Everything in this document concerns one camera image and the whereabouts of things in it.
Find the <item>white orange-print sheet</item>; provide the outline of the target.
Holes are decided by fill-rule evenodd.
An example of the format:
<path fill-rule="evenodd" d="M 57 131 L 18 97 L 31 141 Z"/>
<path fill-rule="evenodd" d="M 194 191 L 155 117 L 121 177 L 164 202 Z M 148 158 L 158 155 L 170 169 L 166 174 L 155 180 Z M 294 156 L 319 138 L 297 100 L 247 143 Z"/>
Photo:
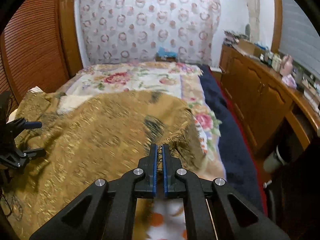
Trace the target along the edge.
<path fill-rule="evenodd" d="M 137 199 L 132 239 L 194 239 L 182 199 Z"/>

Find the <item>brown louvered wardrobe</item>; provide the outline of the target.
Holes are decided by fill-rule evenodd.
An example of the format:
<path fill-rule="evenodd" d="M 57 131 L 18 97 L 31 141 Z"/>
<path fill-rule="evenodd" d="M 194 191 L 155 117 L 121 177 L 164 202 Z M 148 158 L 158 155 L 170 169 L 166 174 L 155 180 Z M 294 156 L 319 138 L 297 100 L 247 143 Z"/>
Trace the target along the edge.
<path fill-rule="evenodd" d="M 25 0 L 1 33 L 1 92 L 18 106 L 29 89 L 54 92 L 82 68 L 74 0 Z"/>

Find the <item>cardboard box on sideboard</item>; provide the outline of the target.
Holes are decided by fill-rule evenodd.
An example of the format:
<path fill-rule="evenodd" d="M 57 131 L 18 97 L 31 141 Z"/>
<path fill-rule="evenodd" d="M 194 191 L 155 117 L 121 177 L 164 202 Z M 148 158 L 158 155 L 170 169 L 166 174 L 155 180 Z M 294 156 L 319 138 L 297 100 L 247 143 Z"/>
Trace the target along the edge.
<path fill-rule="evenodd" d="M 255 56 L 259 57 L 261 54 L 264 54 L 265 51 L 261 49 L 259 46 L 244 40 L 240 39 L 237 44 L 234 44 L 233 47 L 242 55 L 246 56 Z"/>

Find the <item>floral pink rose blanket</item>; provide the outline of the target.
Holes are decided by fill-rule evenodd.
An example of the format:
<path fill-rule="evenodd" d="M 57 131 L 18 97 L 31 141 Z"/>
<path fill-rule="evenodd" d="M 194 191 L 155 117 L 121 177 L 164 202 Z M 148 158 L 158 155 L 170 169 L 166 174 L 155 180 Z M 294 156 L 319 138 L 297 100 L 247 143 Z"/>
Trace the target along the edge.
<path fill-rule="evenodd" d="M 204 179 L 226 178 L 218 142 L 222 123 L 205 102 L 200 84 L 202 70 L 196 65 L 167 62 L 97 64 L 79 71 L 62 86 L 65 94 L 58 114 L 66 114 L 99 93 L 129 90 L 162 92 L 184 100 L 194 116 L 204 153 L 200 175 Z"/>

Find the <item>brown patterned garment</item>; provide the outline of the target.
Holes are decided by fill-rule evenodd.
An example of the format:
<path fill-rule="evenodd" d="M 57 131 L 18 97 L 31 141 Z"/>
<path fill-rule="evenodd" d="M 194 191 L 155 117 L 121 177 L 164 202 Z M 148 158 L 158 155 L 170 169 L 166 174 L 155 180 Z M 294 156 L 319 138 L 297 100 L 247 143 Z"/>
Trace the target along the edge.
<path fill-rule="evenodd" d="M 212 180 L 226 177 L 210 142 L 203 148 L 196 123 L 215 132 L 219 121 L 206 106 L 191 109 L 177 97 L 147 90 L 92 97 L 29 92 L 16 116 L 40 121 L 15 140 L 21 149 L 44 148 L 46 155 L 14 173 L 5 186 L 3 208 L 19 239 L 28 239 L 89 184 L 115 180 L 134 169 L 151 144 L 168 144 L 185 169 Z"/>

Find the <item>long wooden sideboard cabinet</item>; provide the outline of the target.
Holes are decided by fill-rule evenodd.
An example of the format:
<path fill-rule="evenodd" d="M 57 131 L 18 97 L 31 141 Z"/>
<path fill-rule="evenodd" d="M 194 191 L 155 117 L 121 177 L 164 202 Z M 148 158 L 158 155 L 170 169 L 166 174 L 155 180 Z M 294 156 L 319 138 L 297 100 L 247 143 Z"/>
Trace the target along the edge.
<path fill-rule="evenodd" d="M 254 153 L 265 152 L 277 141 L 287 122 L 306 149 L 319 130 L 319 115 L 305 96 L 281 80 L 272 68 L 236 49 L 222 46 L 222 87 L 231 99 Z"/>

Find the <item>stack of folded cloths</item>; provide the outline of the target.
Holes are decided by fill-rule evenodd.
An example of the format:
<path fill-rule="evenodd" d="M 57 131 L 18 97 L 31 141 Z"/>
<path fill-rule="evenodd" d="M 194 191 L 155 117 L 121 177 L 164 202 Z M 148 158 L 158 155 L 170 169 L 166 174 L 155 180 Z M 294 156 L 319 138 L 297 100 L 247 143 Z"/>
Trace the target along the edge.
<path fill-rule="evenodd" d="M 225 30 L 224 31 L 225 38 L 223 40 L 223 44 L 227 46 L 232 46 L 234 44 L 238 44 L 241 39 L 247 39 L 247 36 L 242 33 L 237 33 L 234 31 Z"/>

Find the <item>navy blue blanket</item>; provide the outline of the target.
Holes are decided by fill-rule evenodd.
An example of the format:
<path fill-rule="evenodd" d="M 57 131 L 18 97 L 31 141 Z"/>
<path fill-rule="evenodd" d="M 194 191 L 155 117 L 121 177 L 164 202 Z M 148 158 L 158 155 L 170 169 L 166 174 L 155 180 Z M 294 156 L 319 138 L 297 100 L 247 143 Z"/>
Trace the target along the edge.
<path fill-rule="evenodd" d="M 227 181 L 255 207 L 265 213 L 266 204 L 261 195 L 257 169 L 242 130 L 239 128 L 231 102 L 223 94 L 210 68 L 204 64 L 198 66 L 203 71 L 200 82 L 205 102 L 217 119 L 222 121 L 219 125 L 221 137 L 218 148 L 226 170 Z"/>

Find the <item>grey window roller blind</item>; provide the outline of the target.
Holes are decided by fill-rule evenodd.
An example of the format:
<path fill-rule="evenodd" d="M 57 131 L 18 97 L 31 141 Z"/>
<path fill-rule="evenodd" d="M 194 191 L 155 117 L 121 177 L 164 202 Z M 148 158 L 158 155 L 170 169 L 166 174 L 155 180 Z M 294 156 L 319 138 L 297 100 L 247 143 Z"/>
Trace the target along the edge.
<path fill-rule="evenodd" d="M 319 35 L 294 0 L 281 0 L 283 21 L 279 50 L 319 78 Z"/>

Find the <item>blue item in box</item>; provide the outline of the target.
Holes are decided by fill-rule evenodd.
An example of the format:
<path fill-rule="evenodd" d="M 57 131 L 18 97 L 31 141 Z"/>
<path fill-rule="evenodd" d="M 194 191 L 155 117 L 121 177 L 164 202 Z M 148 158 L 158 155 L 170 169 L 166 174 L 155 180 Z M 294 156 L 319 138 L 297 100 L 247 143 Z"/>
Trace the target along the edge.
<path fill-rule="evenodd" d="M 174 51 L 169 51 L 163 47 L 159 47 L 159 50 L 155 56 L 155 60 L 161 62 L 177 62 L 177 53 Z"/>

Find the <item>pink kettle jug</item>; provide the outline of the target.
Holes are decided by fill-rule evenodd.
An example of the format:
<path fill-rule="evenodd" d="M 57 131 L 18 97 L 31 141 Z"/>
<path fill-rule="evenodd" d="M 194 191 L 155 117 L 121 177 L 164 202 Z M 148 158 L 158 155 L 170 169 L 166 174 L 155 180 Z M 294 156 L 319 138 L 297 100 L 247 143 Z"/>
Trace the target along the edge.
<path fill-rule="evenodd" d="M 280 75 L 281 76 L 288 76 L 293 71 L 293 58 L 291 55 L 285 55 L 281 61 L 280 65 Z"/>

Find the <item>beige tied window curtain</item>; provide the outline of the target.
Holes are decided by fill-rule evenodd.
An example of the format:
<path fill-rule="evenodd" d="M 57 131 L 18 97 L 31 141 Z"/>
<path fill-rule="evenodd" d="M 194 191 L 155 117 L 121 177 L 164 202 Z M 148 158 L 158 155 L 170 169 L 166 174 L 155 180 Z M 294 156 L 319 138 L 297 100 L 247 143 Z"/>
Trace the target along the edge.
<path fill-rule="evenodd" d="M 260 36 L 260 0 L 246 0 L 249 15 L 250 41 L 258 42 Z"/>

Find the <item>pink circle patterned curtain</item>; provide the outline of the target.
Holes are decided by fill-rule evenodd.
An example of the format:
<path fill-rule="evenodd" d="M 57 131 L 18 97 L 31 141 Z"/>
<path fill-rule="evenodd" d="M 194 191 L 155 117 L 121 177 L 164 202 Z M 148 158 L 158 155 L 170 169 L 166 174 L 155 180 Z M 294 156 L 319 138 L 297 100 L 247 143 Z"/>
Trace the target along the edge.
<path fill-rule="evenodd" d="M 212 62 L 220 0 L 79 0 L 91 64 L 152 61 L 160 50 L 186 63 Z"/>

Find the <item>pink tissue pack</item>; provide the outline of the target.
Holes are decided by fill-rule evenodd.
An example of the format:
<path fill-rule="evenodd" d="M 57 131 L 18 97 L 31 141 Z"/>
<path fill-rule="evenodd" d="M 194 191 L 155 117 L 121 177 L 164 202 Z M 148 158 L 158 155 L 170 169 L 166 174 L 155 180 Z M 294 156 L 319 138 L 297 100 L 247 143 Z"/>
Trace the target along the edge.
<path fill-rule="evenodd" d="M 294 80 L 294 78 L 291 74 L 289 74 L 287 76 L 283 76 L 281 80 L 285 85 L 287 85 L 287 87 L 290 87 L 293 89 L 297 88 L 296 81 Z"/>

